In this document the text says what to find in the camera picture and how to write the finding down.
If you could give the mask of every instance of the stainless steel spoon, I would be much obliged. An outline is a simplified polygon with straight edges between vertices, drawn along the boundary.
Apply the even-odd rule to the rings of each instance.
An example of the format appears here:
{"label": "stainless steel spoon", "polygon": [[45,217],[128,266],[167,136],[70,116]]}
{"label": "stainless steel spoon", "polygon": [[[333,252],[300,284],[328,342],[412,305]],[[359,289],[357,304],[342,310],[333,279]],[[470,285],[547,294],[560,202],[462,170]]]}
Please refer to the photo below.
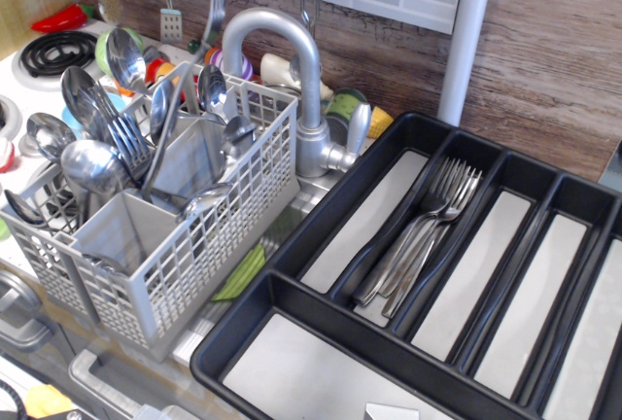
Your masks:
{"label": "stainless steel spoon", "polygon": [[86,95],[88,89],[92,88],[93,85],[95,85],[95,81],[82,67],[78,66],[67,68],[60,79],[62,97],[74,119],[94,139],[110,142],[112,140],[106,120],[99,110],[93,106],[92,98]]}
{"label": "stainless steel spoon", "polygon": [[131,180],[116,148],[96,140],[71,143],[60,158],[68,179],[89,192],[114,195],[136,185]]}
{"label": "stainless steel spoon", "polygon": [[209,63],[198,74],[198,99],[205,112],[217,114],[228,122],[223,110],[226,102],[225,75],[216,65]]}
{"label": "stainless steel spoon", "polygon": [[203,114],[190,114],[188,112],[180,112],[177,115],[177,118],[192,120],[192,121],[204,120],[204,121],[210,121],[213,123],[217,123],[220,126],[226,126],[226,122],[223,120],[221,116],[219,116],[218,114],[211,113],[211,112],[204,112]]}
{"label": "stainless steel spoon", "polygon": [[145,84],[145,57],[127,31],[122,28],[111,31],[106,40],[106,56],[113,77],[123,88],[151,94]]}
{"label": "stainless steel spoon", "polygon": [[162,80],[155,87],[154,97],[152,98],[152,110],[149,116],[149,132],[155,144],[159,143],[159,137],[164,128],[166,113],[168,112],[174,90],[175,86],[170,80]]}
{"label": "stainless steel spoon", "polygon": [[54,229],[46,223],[43,215],[34,207],[30,206],[30,204],[21,196],[11,192],[10,190],[4,190],[4,195],[7,197],[7,202],[16,212],[17,216],[25,223],[33,226],[34,228],[54,231]]}
{"label": "stainless steel spoon", "polygon": [[28,118],[26,132],[35,141],[39,153],[53,163],[59,163],[65,147],[76,141],[76,135],[67,123],[42,112]]}
{"label": "stainless steel spoon", "polygon": [[232,189],[233,184],[230,182],[222,182],[212,185],[202,192],[195,193],[177,215],[177,223],[179,224],[187,219],[194,219],[199,214],[213,208],[218,202],[225,198]]}
{"label": "stainless steel spoon", "polygon": [[[64,149],[76,141],[76,135],[62,120],[44,113],[33,114],[26,122],[26,131],[35,144],[37,150],[49,162],[60,163]],[[84,224],[89,217],[90,194],[88,191],[72,183],[69,179],[69,188],[76,198],[78,206],[78,227]]]}
{"label": "stainless steel spoon", "polygon": [[246,116],[236,116],[229,121],[223,131],[223,151],[231,158],[238,159],[251,149],[256,140],[257,126]]}

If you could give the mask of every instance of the plastic handle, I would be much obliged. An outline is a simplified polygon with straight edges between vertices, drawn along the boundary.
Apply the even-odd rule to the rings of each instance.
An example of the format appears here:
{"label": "plastic handle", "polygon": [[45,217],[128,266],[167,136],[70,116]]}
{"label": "plastic handle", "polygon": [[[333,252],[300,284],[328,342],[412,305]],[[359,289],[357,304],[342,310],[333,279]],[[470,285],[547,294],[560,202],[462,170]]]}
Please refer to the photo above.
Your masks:
{"label": "plastic handle", "polygon": [[352,119],[348,124],[346,153],[356,156],[361,152],[370,124],[371,106],[366,102],[360,102],[352,113]]}
{"label": "plastic handle", "polygon": [[[16,306],[29,311],[41,306],[37,294],[25,282],[8,271],[0,271],[0,288],[3,287],[8,290],[0,297],[0,314]],[[19,352],[30,353],[39,350],[51,338],[50,328],[35,319],[19,328],[0,320],[0,341],[11,345]]]}

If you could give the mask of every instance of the metal pole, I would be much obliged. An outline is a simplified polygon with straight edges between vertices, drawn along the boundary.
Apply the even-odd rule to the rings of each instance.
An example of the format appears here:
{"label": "metal pole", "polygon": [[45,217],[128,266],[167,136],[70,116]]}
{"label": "metal pole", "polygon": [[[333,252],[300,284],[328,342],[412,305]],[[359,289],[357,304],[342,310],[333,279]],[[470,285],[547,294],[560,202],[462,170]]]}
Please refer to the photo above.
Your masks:
{"label": "metal pole", "polygon": [[477,42],[488,0],[460,0],[447,69],[440,94],[438,118],[458,126],[467,98]]}

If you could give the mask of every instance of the black cutlery tray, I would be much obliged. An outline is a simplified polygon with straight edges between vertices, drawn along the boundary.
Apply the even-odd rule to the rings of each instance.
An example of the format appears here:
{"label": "black cutlery tray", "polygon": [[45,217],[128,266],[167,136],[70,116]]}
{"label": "black cutlery tray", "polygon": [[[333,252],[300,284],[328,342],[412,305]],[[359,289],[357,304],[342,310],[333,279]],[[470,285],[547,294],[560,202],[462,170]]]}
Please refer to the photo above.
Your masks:
{"label": "black cutlery tray", "polygon": [[[429,158],[376,235],[325,294],[300,282],[405,151]],[[416,212],[447,157],[482,169],[483,181],[461,219],[443,238],[395,318],[381,328],[353,311],[352,293]],[[501,192],[528,199],[528,210],[448,358],[410,344],[453,266]],[[541,419],[587,298],[613,238],[622,237],[621,195],[551,165],[426,116],[400,116],[305,218],[244,294],[200,343],[194,377],[251,418],[267,419],[223,379],[275,313],[281,314],[455,418]],[[512,396],[474,380],[520,279],[556,214],[587,227]],[[622,413],[622,338],[618,337],[590,418]]]}

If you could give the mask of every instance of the red pepper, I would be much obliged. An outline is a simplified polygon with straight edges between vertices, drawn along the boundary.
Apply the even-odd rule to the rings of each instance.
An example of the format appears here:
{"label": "red pepper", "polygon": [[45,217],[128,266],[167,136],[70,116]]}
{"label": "red pepper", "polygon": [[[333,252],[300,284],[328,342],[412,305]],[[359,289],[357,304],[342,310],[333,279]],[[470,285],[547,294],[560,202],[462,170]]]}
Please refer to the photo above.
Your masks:
{"label": "red pepper", "polygon": [[56,31],[76,29],[88,21],[90,9],[92,9],[90,6],[73,4],[51,17],[37,21],[30,27],[42,33],[54,33]]}

